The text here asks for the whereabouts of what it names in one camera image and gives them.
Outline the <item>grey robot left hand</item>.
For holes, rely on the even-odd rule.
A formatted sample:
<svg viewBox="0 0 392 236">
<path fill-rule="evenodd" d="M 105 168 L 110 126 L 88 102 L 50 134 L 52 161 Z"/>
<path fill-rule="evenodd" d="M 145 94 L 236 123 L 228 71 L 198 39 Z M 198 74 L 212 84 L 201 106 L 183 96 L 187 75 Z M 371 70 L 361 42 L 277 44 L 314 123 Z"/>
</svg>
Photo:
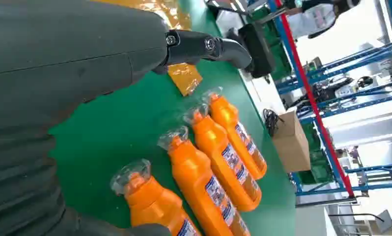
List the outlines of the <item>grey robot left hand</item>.
<svg viewBox="0 0 392 236">
<path fill-rule="evenodd" d="M 0 0 L 0 236 L 168 236 L 66 206 L 49 129 L 146 73 L 199 60 L 251 62 L 238 42 L 170 29 L 157 13 L 91 0 Z"/>
</svg>

